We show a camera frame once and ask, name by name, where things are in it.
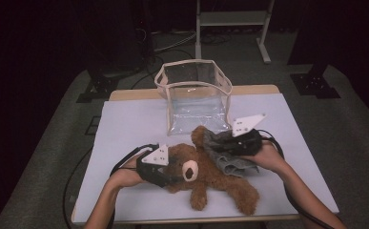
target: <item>white triangular marker plate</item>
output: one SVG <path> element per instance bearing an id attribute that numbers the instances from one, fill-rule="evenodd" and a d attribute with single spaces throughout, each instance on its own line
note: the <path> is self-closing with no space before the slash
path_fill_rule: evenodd
<path id="1" fill-rule="evenodd" d="M 265 114 L 257 114 L 235 119 L 232 126 L 232 136 L 239 136 L 249 133 L 265 117 Z"/>
<path id="2" fill-rule="evenodd" d="M 169 164 L 169 148 L 167 145 L 160 146 L 157 150 L 151 154 L 142 158 L 143 163 L 156 164 L 156 165 L 168 165 Z"/>

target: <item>person's arm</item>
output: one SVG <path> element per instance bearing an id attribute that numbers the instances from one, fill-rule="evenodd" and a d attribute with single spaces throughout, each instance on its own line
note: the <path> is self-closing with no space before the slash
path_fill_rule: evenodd
<path id="1" fill-rule="evenodd" d="M 244 156 L 254 161 L 262 168 L 278 174 L 285 184 L 289 195 L 297 205 L 310 215 L 325 222 L 333 228 L 346 228 L 345 225 L 315 196 L 303 182 L 295 170 L 279 155 L 277 149 L 269 141 L 263 142 L 263 147 L 255 156 Z M 322 228 L 318 224 L 301 216 L 306 228 Z"/>
<path id="2" fill-rule="evenodd" d="M 134 156 L 127 163 L 125 168 L 136 167 L 137 156 Z M 104 184 L 103 190 L 98 197 L 97 203 L 92 209 L 84 228 L 85 229 L 101 229 L 107 228 L 110 218 L 113 214 L 113 209 L 116 203 L 116 197 L 119 190 L 124 187 L 135 186 L 138 183 L 145 182 L 140 175 L 130 169 L 119 169 L 113 173 L 107 182 Z"/>

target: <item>person's right arm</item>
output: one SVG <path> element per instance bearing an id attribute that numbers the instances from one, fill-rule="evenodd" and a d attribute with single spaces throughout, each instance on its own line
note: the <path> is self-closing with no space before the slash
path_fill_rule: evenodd
<path id="1" fill-rule="evenodd" d="M 244 156 L 258 166 L 278 174 L 285 184 L 289 195 L 310 215 L 327 223 L 333 228 L 346 228 L 345 225 L 315 196 L 295 170 L 280 156 L 269 141 L 263 141 L 263 147 L 255 156 Z M 322 228 L 301 215 L 306 228 Z"/>

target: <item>gray floor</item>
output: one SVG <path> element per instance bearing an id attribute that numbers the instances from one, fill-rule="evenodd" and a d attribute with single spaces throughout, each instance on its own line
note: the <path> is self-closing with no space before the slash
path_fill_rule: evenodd
<path id="1" fill-rule="evenodd" d="M 255 43 L 256 34 L 232 35 L 229 42 L 203 46 L 203 58 L 213 59 L 234 85 L 275 84 L 284 94 L 312 155 L 321 170 L 348 228 L 369 228 L 369 110 L 355 94 L 348 79 L 333 67 L 324 76 L 341 98 L 316 99 L 301 96 L 290 73 L 306 73 L 311 66 L 287 66 L 295 33 L 269 33 L 266 46 L 272 58 L 262 62 Z M 182 39 L 176 35 L 156 35 L 158 48 Z M 178 49 L 195 55 L 193 44 Z M 184 52 L 159 55 L 164 62 L 190 58 Z M 160 66 L 156 59 L 149 70 Z M 118 89 L 129 89 L 146 72 L 121 80 Z M 87 72 L 78 75 L 60 102 L 31 161 L 0 216 L 0 228 L 67 228 L 62 214 L 65 204 L 69 217 L 78 195 L 88 160 L 84 156 L 94 141 L 86 130 L 101 115 L 104 100 L 76 103 L 89 83 Z M 136 86 L 154 88 L 151 78 Z M 80 158 L 83 161 L 74 167 Z M 68 178 L 70 185 L 63 202 Z M 195 224 L 144 225 L 143 228 L 197 228 Z M 117 225 L 133 228 L 133 225 Z M 203 228 L 258 228 L 254 222 L 205 224 Z M 302 228 L 298 220 L 272 221 L 268 228 Z"/>

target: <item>dark background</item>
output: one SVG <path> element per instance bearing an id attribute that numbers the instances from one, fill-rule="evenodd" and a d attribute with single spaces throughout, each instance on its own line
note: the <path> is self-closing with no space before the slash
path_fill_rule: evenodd
<path id="1" fill-rule="evenodd" d="M 79 73 L 96 60 L 125 71 L 141 65 L 152 52 L 128 42 L 135 37 L 134 27 L 195 29 L 195 0 L 132 2 L 0 0 L 0 212 Z M 224 3 L 202 0 L 202 9 L 266 8 L 266 1 Z M 117 16 L 107 17 L 113 10 Z M 110 31 L 107 25 L 113 21 L 118 26 Z M 312 64 L 325 56 L 369 108 L 369 1 L 277 0 L 270 31 L 295 30 L 289 64 Z M 107 45 L 110 37 L 118 42 Z"/>

